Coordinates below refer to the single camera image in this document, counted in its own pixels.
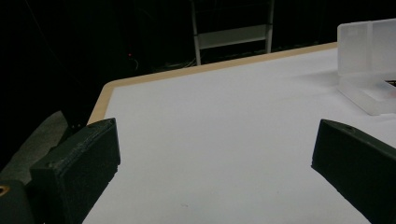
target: white table surface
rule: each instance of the white table surface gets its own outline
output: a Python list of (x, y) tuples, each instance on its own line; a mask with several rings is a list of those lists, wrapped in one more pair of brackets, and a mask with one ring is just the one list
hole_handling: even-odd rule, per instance
[(336, 49), (113, 91), (121, 165), (84, 223), (369, 223), (310, 165), (321, 119), (396, 147), (338, 84)]

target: transparent box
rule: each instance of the transparent box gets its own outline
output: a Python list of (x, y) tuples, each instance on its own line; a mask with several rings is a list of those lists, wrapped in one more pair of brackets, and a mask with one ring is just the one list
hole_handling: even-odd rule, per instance
[(338, 90), (370, 115), (396, 113), (396, 19), (338, 26)]

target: dark background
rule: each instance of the dark background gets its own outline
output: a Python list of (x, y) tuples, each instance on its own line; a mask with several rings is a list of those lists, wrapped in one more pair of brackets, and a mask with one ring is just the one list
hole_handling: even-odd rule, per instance
[[(262, 7), (221, 10), (241, 2)], [(5, 0), (0, 4), (0, 170), (52, 113), (62, 110), (75, 133), (85, 126), (108, 81), (179, 68), (194, 58), (188, 0)], [(262, 0), (196, 0), (196, 4), (207, 10), (198, 17), (202, 32), (266, 20)], [(368, 0), (276, 1), (272, 49), (334, 42), (339, 24), (396, 18), (394, 5)], [(253, 43), (239, 48), (261, 47)]]

